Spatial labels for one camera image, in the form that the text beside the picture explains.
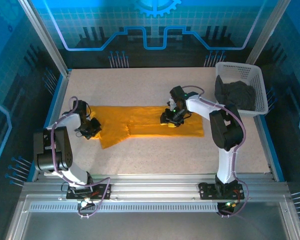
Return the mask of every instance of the black garment in basket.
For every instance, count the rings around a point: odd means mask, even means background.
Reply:
[[[220,75],[214,86],[215,99],[224,105],[234,104],[239,110],[255,110],[256,91],[243,81],[223,83]]]

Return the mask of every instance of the white plastic basket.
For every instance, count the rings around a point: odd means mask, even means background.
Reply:
[[[221,61],[215,65],[215,76],[217,77],[218,75],[220,75],[225,84],[242,81],[254,88],[256,94],[255,111],[238,109],[241,117],[254,117],[268,112],[268,100],[264,78],[258,66]]]

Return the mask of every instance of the orange fabric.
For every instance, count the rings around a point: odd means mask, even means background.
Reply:
[[[101,123],[100,139],[103,149],[129,137],[203,137],[202,117],[193,113],[180,127],[160,125],[166,106],[90,106],[91,118]]]

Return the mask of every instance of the speckled tabletop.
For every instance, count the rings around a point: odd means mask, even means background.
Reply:
[[[215,101],[215,75],[214,67],[74,69],[61,112],[69,110],[72,96],[91,106],[164,106],[178,85],[200,86],[204,97]],[[247,137],[236,171],[269,172],[254,119],[242,121]],[[74,161],[91,174],[212,174],[218,170],[219,152],[206,119],[203,128],[204,137],[129,138],[107,149],[98,139],[73,135],[70,142]]]

